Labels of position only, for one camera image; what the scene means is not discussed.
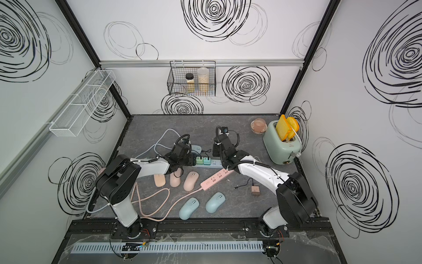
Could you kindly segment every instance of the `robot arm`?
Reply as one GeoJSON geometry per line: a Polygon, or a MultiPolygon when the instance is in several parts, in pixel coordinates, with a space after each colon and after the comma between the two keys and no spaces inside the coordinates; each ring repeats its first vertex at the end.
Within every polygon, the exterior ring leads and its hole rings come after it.
{"type": "Polygon", "coordinates": [[[220,154],[224,168],[251,177],[277,196],[279,206],[270,208],[262,217],[270,229],[286,223],[301,227],[310,218],[318,202],[302,175],[297,172],[290,175],[277,171],[256,161],[247,152],[236,150],[228,137],[227,127],[216,128],[214,142],[213,153],[220,154]]]}

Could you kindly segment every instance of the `computer mouse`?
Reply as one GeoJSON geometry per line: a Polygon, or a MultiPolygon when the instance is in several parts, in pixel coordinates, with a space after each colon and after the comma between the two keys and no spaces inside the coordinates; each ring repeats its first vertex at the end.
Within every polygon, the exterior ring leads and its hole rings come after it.
{"type": "Polygon", "coordinates": [[[224,197],[224,194],[220,192],[215,193],[206,203],[205,209],[209,213],[215,213],[218,207],[220,207],[220,205],[222,205],[222,203],[224,203],[225,200],[226,200],[226,197],[224,197]]]}
{"type": "Polygon", "coordinates": [[[165,176],[164,174],[154,174],[155,186],[161,187],[165,185],[165,176]]]}
{"type": "Polygon", "coordinates": [[[180,176],[182,176],[182,168],[178,168],[177,171],[170,174],[170,186],[177,187],[180,185],[180,176]]]}
{"type": "Polygon", "coordinates": [[[191,171],[190,173],[188,173],[188,175],[186,176],[186,180],[183,183],[183,189],[188,192],[192,191],[195,187],[195,183],[198,178],[199,174],[196,171],[191,171]]]}
{"type": "Polygon", "coordinates": [[[199,207],[199,201],[192,197],[187,200],[187,202],[180,208],[179,217],[182,220],[187,220],[192,215],[192,213],[199,207]]]}

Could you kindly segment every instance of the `black metal frame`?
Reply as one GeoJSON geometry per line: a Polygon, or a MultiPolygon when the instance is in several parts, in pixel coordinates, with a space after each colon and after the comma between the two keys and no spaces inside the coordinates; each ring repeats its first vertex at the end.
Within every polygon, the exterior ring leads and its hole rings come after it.
{"type": "Polygon", "coordinates": [[[309,65],[315,55],[315,52],[318,49],[319,43],[324,37],[325,31],[328,28],[328,25],[331,23],[331,19],[334,16],[335,11],[337,10],[338,5],[341,0],[330,0],[327,9],[325,10],[324,16],[322,17],[321,23],[316,30],[315,36],[309,46],[308,52],[306,53],[305,60],[303,63],[302,69],[296,75],[295,81],[293,82],[292,87],[290,88],[289,94],[287,95],[284,105],[281,108],[280,114],[285,114],[289,108],[296,91],[299,88],[300,83],[302,82],[303,77],[305,76],[306,71],[308,70],[309,65]]]}
{"type": "MultiPolygon", "coordinates": [[[[173,236],[174,240],[183,234],[192,233],[230,233],[234,235],[235,239],[253,239],[257,238],[265,242],[267,245],[273,245],[278,242],[279,238],[273,235],[271,238],[261,236],[258,229],[258,218],[192,218],[189,220],[181,220],[168,218],[162,222],[143,221],[144,228],[148,229],[151,239],[161,239],[164,235],[173,236]]],[[[111,228],[115,225],[114,218],[93,218],[88,220],[73,220],[66,232],[65,237],[58,251],[52,261],[52,264],[57,264],[60,260],[64,249],[69,243],[70,237],[73,234],[110,234],[111,228]]],[[[337,251],[341,263],[347,264],[344,258],[343,251],[340,248],[338,240],[331,227],[330,221],[326,217],[314,218],[312,223],[306,223],[300,229],[296,229],[287,225],[287,230],[280,229],[283,237],[288,237],[290,232],[327,232],[333,242],[334,248],[337,251]]],[[[147,234],[137,239],[130,240],[124,234],[124,229],[121,227],[116,232],[112,233],[112,239],[121,239],[123,242],[140,242],[147,238],[147,234]]]]}
{"type": "MultiPolygon", "coordinates": [[[[56,1],[56,4],[59,6],[60,10],[62,11],[63,15],[65,16],[66,20],[68,21],[70,27],[73,29],[73,32],[75,33],[76,37],[78,38],[79,42],[81,43],[88,57],[91,59],[94,66],[101,67],[100,58],[97,56],[97,53],[95,52],[87,36],[85,35],[84,30],[82,29],[81,25],[76,19],[76,16],[73,13],[72,9],[70,8],[68,2],[66,0],[55,0],[55,1],[56,1]]],[[[129,119],[131,114],[129,110],[127,109],[125,103],[123,102],[122,97],[117,92],[117,89],[114,86],[114,83],[111,85],[109,90],[112,96],[114,97],[114,100],[116,100],[117,104],[122,110],[126,119],[129,119]]]]}
{"type": "MultiPolygon", "coordinates": [[[[69,25],[72,27],[74,33],[78,37],[78,40],[81,42],[83,48],[85,49],[86,53],[90,57],[92,63],[96,67],[100,67],[100,59],[97,56],[94,48],[90,44],[87,36],[85,35],[84,31],[82,30],[82,27],[80,26],[78,20],[76,19],[75,15],[73,14],[71,8],[69,7],[66,0],[55,0],[57,5],[59,6],[60,10],[62,11],[63,15],[65,16],[66,20],[68,21],[69,25]]],[[[286,113],[290,103],[293,100],[293,97],[300,85],[300,82],[302,81],[304,74],[306,70],[309,67],[309,64],[312,61],[312,58],[318,48],[318,45],[320,41],[322,40],[322,37],[324,36],[324,33],[337,9],[337,6],[339,5],[340,0],[331,0],[325,14],[322,18],[322,21],[318,27],[318,30],[316,32],[316,35],[314,36],[311,46],[305,56],[305,62],[303,65],[303,68],[298,72],[295,81],[289,91],[289,94],[287,96],[286,101],[284,102],[284,105],[281,109],[280,114],[286,113]]],[[[118,103],[120,109],[122,110],[125,117],[128,119],[122,133],[120,134],[119,140],[113,150],[113,153],[110,157],[109,163],[111,160],[113,160],[118,153],[118,148],[122,144],[123,138],[127,133],[127,130],[130,126],[130,123],[133,120],[133,115],[129,113],[129,110],[127,109],[125,103],[123,102],[121,96],[118,94],[116,88],[114,85],[111,86],[110,92],[113,95],[114,99],[118,103]]],[[[304,171],[302,168],[302,165],[299,161],[299,159],[295,159],[296,166],[298,168],[298,171],[304,175],[304,171]]],[[[96,201],[98,198],[98,192],[94,194],[94,197],[91,201],[91,204],[89,205],[89,209],[93,210],[94,205],[92,204],[93,201],[96,201]]],[[[60,247],[59,250],[56,253],[56,256],[53,259],[52,263],[58,263],[60,256],[62,252],[64,251],[65,247],[67,246],[67,243],[73,234],[109,234],[110,229],[113,223],[115,223],[114,218],[89,218],[90,214],[85,214],[83,220],[74,220],[72,221],[60,247]]],[[[263,238],[259,232],[258,229],[258,222],[259,218],[239,218],[239,219],[233,219],[233,218],[193,218],[189,219],[187,221],[183,221],[181,219],[172,219],[168,218],[165,221],[162,222],[154,222],[154,221],[143,221],[144,228],[148,229],[150,231],[151,237],[155,238],[157,235],[160,234],[166,234],[166,233],[172,233],[172,234],[188,234],[188,233],[200,233],[200,232],[207,232],[207,233],[237,233],[239,236],[243,236],[244,238],[263,238]]],[[[344,258],[343,252],[340,248],[340,245],[338,244],[337,238],[334,234],[334,231],[332,229],[332,226],[328,220],[328,218],[324,217],[317,217],[312,218],[312,223],[305,223],[302,228],[295,229],[289,225],[287,225],[287,231],[281,230],[286,236],[288,236],[288,232],[298,232],[298,231],[306,231],[306,232],[312,232],[312,231],[326,231],[330,234],[331,239],[334,243],[335,249],[339,255],[340,261],[342,263],[347,263],[346,259],[344,258]]],[[[113,234],[113,237],[119,236],[119,234],[122,234],[123,230],[120,232],[117,231],[113,234]]]]}

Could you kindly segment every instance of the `black spiral drawing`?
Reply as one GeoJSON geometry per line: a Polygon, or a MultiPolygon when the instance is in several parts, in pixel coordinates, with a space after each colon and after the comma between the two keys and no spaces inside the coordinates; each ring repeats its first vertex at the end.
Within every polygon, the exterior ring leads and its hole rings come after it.
{"type": "MultiPolygon", "coordinates": [[[[304,29],[302,29],[299,34],[296,36],[295,41],[292,44],[292,52],[298,58],[305,58],[306,53],[308,52],[309,46],[311,45],[312,39],[317,32],[321,21],[314,22],[312,24],[307,25],[304,29]]],[[[325,31],[325,35],[316,50],[314,57],[312,58],[312,70],[319,71],[321,70],[325,62],[327,61],[327,50],[325,47],[328,44],[328,41],[331,36],[332,25],[329,24],[327,30],[325,31]]]]}
{"type": "MultiPolygon", "coordinates": [[[[114,82],[114,86],[116,87],[117,92],[122,97],[123,101],[127,105],[127,99],[122,96],[122,90],[120,86],[114,82]]],[[[112,119],[112,117],[116,114],[117,110],[120,110],[119,105],[117,104],[116,100],[114,99],[113,95],[110,91],[107,93],[96,93],[93,98],[94,102],[100,102],[97,108],[94,109],[93,115],[91,116],[92,119],[104,123],[108,122],[112,119]]]]}
{"type": "Polygon", "coordinates": [[[308,120],[311,118],[312,107],[309,101],[303,101],[299,106],[295,106],[287,113],[286,116],[294,117],[299,123],[298,136],[302,142],[302,149],[300,152],[303,152],[308,144],[309,140],[309,125],[308,120]]]}
{"type": "Polygon", "coordinates": [[[57,65],[70,62],[73,56],[73,40],[65,25],[56,17],[44,12],[37,12],[37,16],[50,36],[50,62],[57,65]]]}
{"type": "Polygon", "coordinates": [[[204,105],[195,96],[173,93],[161,100],[161,109],[164,114],[203,114],[204,105]]]}
{"type": "Polygon", "coordinates": [[[158,50],[152,44],[145,43],[139,30],[129,22],[110,22],[103,34],[107,47],[119,57],[128,60],[142,60],[143,56],[148,60],[158,59],[158,50]]]}
{"type": "Polygon", "coordinates": [[[250,5],[251,0],[181,0],[189,30],[210,42],[236,34],[248,18],[250,5]]]}
{"type": "Polygon", "coordinates": [[[27,1],[0,0],[0,6],[0,80],[38,80],[51,58],[46,28],[27,1]]]}
{"type": "Polygon", "coordinates": [[[312,160],[315,168],[322,176],[331,177],[331,175],[326,175],[327,170],[325,168],[327,166],[329,153],[331,153],[334,149],[335,145],[331,139],[323,136],[317,138],[312,144],[312,160]]]}
{"type": "Polygon", "coordinates": [[[358,144],[340,145],[331,152],[325,170],[332,175],[326,183],[337,207],[337,221],[349,237],[392,225],[399,195],[387,168],[371,151],[358,144]]]}
{"type": "Polygon", "coordinates": [[[407,0],[378,30],[362,63],[366,91],[398,107],[422,107],[422,1],[407,0]]]}
{"type": "Polygon", "coordinates": [[[234,102],[261,105],[270,89],[271,74],[267,67],[232,67],[223,76],[223,91],[234,102]]]}
{"type": "Polygon", "coordinates": [[[89,143],[96,144],[106,136],[107,122],[90,119],[82,128],[82,133],[89,143]]]}
{"type": "Polygon", "coordinates": [[[267,13],[261,6],[251,3],[248,18],[239,31],[229,36],[229,40],[231,43],[242,47],[252,45],[262,38],[267,31],[267,27],[267,13]]]}
{"type": "Polygon", "coordinates": [[[61,157],[52,163],[48,180],[57,185],[57,200],[63,212],[76,216],[84,214],[98,172],[105,166],[103,159],[92,152],[73,160],[61,157]]]}

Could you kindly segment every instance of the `plug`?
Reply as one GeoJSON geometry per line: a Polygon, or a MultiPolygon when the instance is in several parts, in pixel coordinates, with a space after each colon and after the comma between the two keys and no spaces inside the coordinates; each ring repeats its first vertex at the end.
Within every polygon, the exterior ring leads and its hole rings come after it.
{"type": "Polygon", "coordinates": [[[260,187],[259,186],[252,186],[252,195],[253,196],[260,196],[260,187]]]}
{"type": "Polygon", "coordinates": [[[199,165],[204,164],[204,159],[202,157],[196,157],[196,164],[199,164],[199,165]]]}
{"type": "Polygon", "coordinates": [[[204,158],[204,165],[211,165],[211,159],[208,157],[204,158]]]}

